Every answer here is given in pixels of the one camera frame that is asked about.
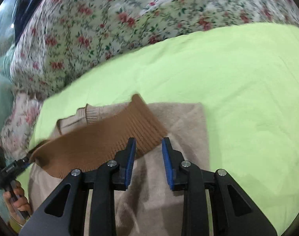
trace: dark blue cloth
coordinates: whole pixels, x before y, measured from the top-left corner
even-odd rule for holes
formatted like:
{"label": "dark blue cloth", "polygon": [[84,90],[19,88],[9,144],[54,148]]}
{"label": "dark blue cloth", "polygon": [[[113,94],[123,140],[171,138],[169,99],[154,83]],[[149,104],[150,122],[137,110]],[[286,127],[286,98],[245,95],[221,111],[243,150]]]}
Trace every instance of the dark blue cloth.
{"label": "dark blue cloth", "polygon": [[16,0],[13,11],[15,45],[20,39],[28,21],[42,0]]}

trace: floral fabric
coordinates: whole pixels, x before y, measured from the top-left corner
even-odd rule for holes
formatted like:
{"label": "floral fabric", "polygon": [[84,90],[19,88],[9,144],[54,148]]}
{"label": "floral fabric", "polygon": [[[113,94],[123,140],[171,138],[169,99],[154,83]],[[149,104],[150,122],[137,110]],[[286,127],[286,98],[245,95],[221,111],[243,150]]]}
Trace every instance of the floral fabric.
{"label": "floral fabric", "polygon": [[299,26],[292,0],[43,0],[11,64],[17,85],[48,97],[128,50],[251,22]]}
{"label": "floral fabric", "polygon": [[33,126],[42,108],[36,97],[18,91],[13,101],[12,114],[6,119],[0,133],[0,146],[7,159],[21,159],[28,152]]}

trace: brown knit sleeve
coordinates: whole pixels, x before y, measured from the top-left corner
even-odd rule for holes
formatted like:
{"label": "brown knit sleeve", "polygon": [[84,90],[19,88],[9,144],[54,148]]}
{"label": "brown knit sleeve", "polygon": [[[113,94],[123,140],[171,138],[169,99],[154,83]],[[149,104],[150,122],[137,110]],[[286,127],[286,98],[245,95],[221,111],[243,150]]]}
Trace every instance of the brown knit sleeve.
{"label": "brown knit sleeve", "polygon": [[31,161],[49,175],[64,178],[72,169],[90,171],[114,158],[125,148],[129,137],[136,138],[138,155],[161,143],[167,130],[152,114],[139,95],[118,114],[75,129],[35,150]]}

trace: finger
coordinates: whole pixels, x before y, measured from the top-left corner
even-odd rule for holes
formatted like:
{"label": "finger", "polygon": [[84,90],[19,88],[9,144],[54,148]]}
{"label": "finger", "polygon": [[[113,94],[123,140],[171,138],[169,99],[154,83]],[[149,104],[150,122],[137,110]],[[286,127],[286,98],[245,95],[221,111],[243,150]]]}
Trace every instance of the finger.
{"label": "finger", "polygon": [[27,211],[31,215],[31,207],[29,204],[24,204],[20,208],[18,208],[19,211]]}
{"label": "finger", "polygon": [[13,208],[12,204],[10,203],[10,199],[11,199],[10,192],[4,192],[3,193],[3,199],[4,199],[4,202],[6,204],[6,207],[7,207],[8,211],[10,213],[15,212],[15,209]]}
{"label": "finger", "polygon": [[16,189],[14,189],[14,193],[15,193],[16,195],[25,196],[25,190],[22,189],[21,187],[18,187],[18,188],[16,188]]}
{"label": "finger", "polygon": [[16,187],[21,187],[21,183],[19,181],[16,180],[15,183],[16,183]]}
{"label": "finger", "polygon": [[16,207],[16,208],[20,208],[21,206],[25,205],[28,203],[28,200],[25,196],[19,198],[17,201],[15,201],[13,203],[13,206]]}

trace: mattress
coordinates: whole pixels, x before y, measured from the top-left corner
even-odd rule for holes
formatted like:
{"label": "mattress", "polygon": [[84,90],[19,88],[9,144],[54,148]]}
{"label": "mattress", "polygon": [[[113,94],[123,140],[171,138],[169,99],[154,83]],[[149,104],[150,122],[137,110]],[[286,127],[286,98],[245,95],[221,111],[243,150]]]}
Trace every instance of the mattress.
{"label": "mattress", "polygon": [[136,92],[147,103],[201,102],[211,170],[226,169],[278,235],[289,227],[299,212],[297,27],[217,28],[111,59],[44,102],[30,147],[77,108],[125,102]]}

